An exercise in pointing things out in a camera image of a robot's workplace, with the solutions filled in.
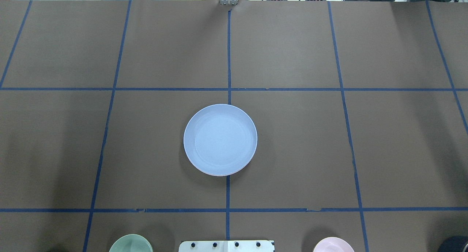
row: plate rim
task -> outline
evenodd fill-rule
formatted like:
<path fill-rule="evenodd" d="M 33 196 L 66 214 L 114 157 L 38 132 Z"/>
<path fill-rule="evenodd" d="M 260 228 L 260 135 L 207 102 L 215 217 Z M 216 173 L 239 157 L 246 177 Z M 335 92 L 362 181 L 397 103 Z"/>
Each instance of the plate rim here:
<path fill-rule="evenodd" d="M 233 107 L 233 108 L 236 108 L 238 110 L 240 110 L 242 113 L 244 113 L 250 120 L 250 122 L 252 123 L 253 127 L 254 127 L 254 130 L 255 130 L 255 147 L 254 147 L 254 150 L 252 152 L 252 156 L 249 158 L 249 161 L 244 164 L 242 167 L 239 168 L 239 170 L 236 170 L 235 172 L 232 172 L 232 173 L 229 173 L 229 174 L 212 174 L 210 172 L 206 172 L 204 170 L 202 170 L 201 168 L 199 168 L 196 164 L 193 163 L 192 159 L 190 159 L 189 155 L 187 154 L 187 149 L 185 148 L 185 135 L 187 134 L 187 128 L 189 127 L 190 123 L 192 122 L 193 118 L 199 114 L 200 112 L 202 112 L 203 110 L 206 110 L 207 108 L 210 108 L 210 107 L 213 107 L 213 106 L 218 106 L 218 105 L 222 105 L 222 106 L 228 106 L 228 107 Z M 252 120 L 252 118 L 249 116 L 249 114 L 247 114 L 245 111 L 243 111 L 242 109 L 240 109 L 239 107 L 236 107 L 234 105 L 230 105 L 230 104 L 213 104 L 213 105 L 209 105 L 209 106 L 206 106 L 204 108 L 202 108 L 201 110 L 197 111 L 197 113 L 195 113 L 189 120 L 189 122 L 187 122 L 187 125 L 185 126 L 185 130 L 184 130 L 184 137 L 183 137 L 183 145 L 184 145 L 184 151 L 185 151 L 185 155 L 187 156 L 187 158 L 189 159 L 190 163 L 196 167 L 200 172 L 203 172 L 205 174 L 208 174 L 208 175 L 211 175 L 211 176 L 218 176 L 218 177 L 223 177 L 223 176 L 229 176 L 229 175 L 232 175 L 236 172 L 239 172 L 240 170 L 244 169 L 244 167 L 247 166 L 247 164 L 249 164 L 249 162 L 253 159 L 254 155 L 255 155 L 255 152 L 257 150 L 257 145 L 258 145 L 258 133 L 257 133 L 257 127 L 255 126 L 255 123 L 254 121 Z"/>

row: plate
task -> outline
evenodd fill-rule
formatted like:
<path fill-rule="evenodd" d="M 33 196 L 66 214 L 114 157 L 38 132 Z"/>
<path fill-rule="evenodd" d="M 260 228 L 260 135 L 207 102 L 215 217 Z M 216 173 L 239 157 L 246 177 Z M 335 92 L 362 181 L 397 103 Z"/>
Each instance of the plate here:
<path fill-rule="evenodd" d="M 117 239 L 109 252 L 152 252 L 152 247 L 146 238 L 130 234 Z"/>
<path fill-rule="evenodd" d="M 341 238 L 327 237 L 317 243 L 314 252 L 354 252 L 354 250 Z"/>
<path fill-rule="evenodd" d="M 244 168 L 257 148 L 257 130 L 243 110 L 215 104 L 197 112 L 184 132 L 190 162 L 213 176 L 227 176 Z"/>

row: green bowl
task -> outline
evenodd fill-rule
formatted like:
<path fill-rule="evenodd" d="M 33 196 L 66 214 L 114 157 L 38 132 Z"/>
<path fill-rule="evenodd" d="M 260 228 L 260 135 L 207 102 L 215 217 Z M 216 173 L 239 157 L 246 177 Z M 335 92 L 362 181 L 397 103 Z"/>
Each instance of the green bowl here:
<path fill-rule="evenodd" d="M 146 238 L 130 234 L 119 238 L 109 252 L 152 252 L 152 247 Z"/>

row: grid line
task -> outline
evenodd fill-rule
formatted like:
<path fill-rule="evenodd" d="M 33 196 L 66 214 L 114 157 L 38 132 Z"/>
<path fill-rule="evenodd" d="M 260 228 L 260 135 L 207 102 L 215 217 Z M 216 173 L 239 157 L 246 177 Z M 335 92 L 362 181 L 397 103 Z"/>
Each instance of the grid line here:
<path fill-rule="evenodd" d="M 429 16 L 429 21 L 431 22 L 431 27 L 433 29 L 434 38 L 436 40 L 437 48 L 438 48 L 439 53 L 440 53 L 440 58 L 442 59 L 442 62 L 444 64 L 444 68 L 445 68 L 445 71 L 447 73 L 447 77 L 448 77 L 448 81 L 450 82 L 450 86 L 452 87 L 453 96 L 455 97 L 455 102 L 457 102 L 458 111 L 460 112 L 460 115 L 461 115 L 461 120 L 463 121 L 463 125 L 465 126 L 465 132 L 468 134 L 467 121 L 465 119 L 465 115 L 463 114 L 463 109 L 461 108 L 460 100 L 458 99 L 458 95 L 457 95 L 457 91 L 455 89 L 455 85 L 453 85 L 452 76 L 450 75 L 450 70 L 448 70 L 448 65 L 447 65 L 447 61 L 445 60 L 444 52 L 442 51 L 442 47 L 440 46 L 440 42 L 438 40 L 436 28 L 434 26 L 433 16 L 431 14 L 431 8 L 429 7 L 429 1 L 428 0 L 426 0 L 426 8 L 427 8 L 427 14 Z"/>
<path fill-rule="evenodd" d="M 0 87 L 0 91 L 341 91 L 339 87 Z M 415 88 L 387 88 L 387 87 L 344 87 L 344 91 L 361 92 L 465 92 L 468 89 L 415 89 Z"/>
<path fill-rule="evenodd" d="M 104 128 L 104 137 L 102 139 L 102 146 L 101 146 L 101 154 L 99 156 L 99 163 L 97 166 L 97 172 L 96 172 L 96 179 L 95 179 L 95 184 L 94 184 L 94 190 L 93 190 L 93 197 L 91 200 L 91 211 L 89 212 L 89 218 L 88 218 L 88 224 L 86 227 L 86 234 L 85 234 L 85 241 L 83 244 L 83 252 L 86 252 L 87 250 L 87 242 L 89 240 L 89 232 L 91 231 L 91 224 L 93 221 L 93 210 L 94 206 L 96 203 L 96 195 L 97 195 L 97 188 L 99 186 L 99 178 L 101 176 L 101 167 L 102 167 L 102 159 L 104 158 L 104 147 L 106 146 L 107 142 L 107 132 L 109 130 L 109 121 L 110 121 L 110 114 L 112 112 L 112 106 L 114 104 L 114 96 L 116 92 L 116 86 L 117 86 L 117 80 L 118 80 L 118 74 L 120 70 L 120 61 L 122 60 L 122 52 L 124 50 L 124 44 L 125 44 L 125 34 L 127 32 L 127 25 L 128 25 L 128 17 L 130 15 L 130 8 L 132 6 L 132 1 L 128 1 L 128 6 L 127 6 L 127 15 L 125 17 L 125 24 L 124 24 L 124 30 L 122 32 L 122 41 L 120 42 L 120 50 L 119 50 L 119 55 L 118 55 L 118 60 L 117 60 L 117 66 L 116 66 L 116 73 L 114 77 L 114 84 L 112 87 L 112 94 L 110 96 L 110 102 L 109 102 L 109 111 L 107 112 L 107 119 L 106 119 L 106 125 Z"/>
<path fill-rule="evenodd" d="M 16 35 L 15 42 L 13 43 L 13 47 L 11 48 L 10 56 L 8 57 L 7 64 L 5 65 L 5 70 L 3 70 L 3 74 L 0 80 L 0 87 L 3 85 L 3 81 L 5 81 L 5 77 L 7 77 L 7 72 L 8 72 L 8 68 L 10 67 L 10 62 L 11 62 L 11 59 L 13 58 L 13 54 L 15 53 L 16 45 L 18 44 L 18 41 L 20 40 L 21 32 L 23 31 L 24 24 L 26 23 L 26 19 L 28 17 L 29 10 L 31 9 L 31 5 L 32 5 L 32 0 L 30 0 L 28 4 L 28 8 L 26 8 L 23 21 L 21 22 L 20 29 L 18 30 L 18 34 Z"/>
<path fill-rule="evenodd" d="M 341 100 L 343 102 L 344 120 L 346 122 L 346 131 L 348 133 L 348 141 L 349 141 L 349 145 L 351 148 L 352 165 L 354 167 L 354 184 L 356 185 L 356 194 L 358 196 L 359 215 L 361 216 L 361 228 L 362 228 L 362 235 L 364 239 L 364 247 L 366 249 L 366 252 L 369 252 L 369 245 L 367 242 L 366 222 L 364 220 L 364 212 L 362 210 L 361 190 L 359 189 L 358 169 L 356 167 L 356 158 L 354 157 L 354 147 L 353 147 L 352 137 L 351 137 L 351 128 L 350 128 L 349 118 L 348 118 L 348 109 L 346 107 L 346 97 L 344 95 L 343 79 L 341 78 L 340 59 L 338 57 L 338 47 L 336 46 L 335 29 L 333 26 L 333 15 L 331 12 L 330 2 L 328 1 L 327 4 L 328 4 L 329 16 L 330 16 L 330 26 L 331 26 L 331 36 L 333 39 L 333 48 L 335 50 L 336 68 L 338 70 L 338 80 L 340 82 L 340 88 L 341 88 Z"/>
<path fill-rule="evenodd" d="M 184 212 L 222 212 L 226 208 L 0 208 L 0 212 L 152 212 L 152 213 L 184 213 Z M 322 208 L 309 210 L 307 208 L 230 208 L 229 212 L 421 212 L 421 211 L 468 211 L 468 207 L 348 207 Z"/>
<path fill-rule="evenodd" d="M 227 12 L 227 103 L 231 104 L 231 11 Z M 226 176 L 226 240 L 231 238 L 230 227 L 231 208 L 231 176 Z"/>

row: brown table surface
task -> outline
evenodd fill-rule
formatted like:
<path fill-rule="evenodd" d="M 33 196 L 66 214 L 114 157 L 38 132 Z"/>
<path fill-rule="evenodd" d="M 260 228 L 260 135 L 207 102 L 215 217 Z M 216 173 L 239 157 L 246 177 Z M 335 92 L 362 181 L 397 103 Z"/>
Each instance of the brown table surface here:
<path fill-rule="evenodd" d="M 0 2 L 0 251 L 145 236 L 311 252 L 436 251 L 468 235 L 468 5 Z M 199 172 L 182 137 L 229 103 L 247 167 Z"/>

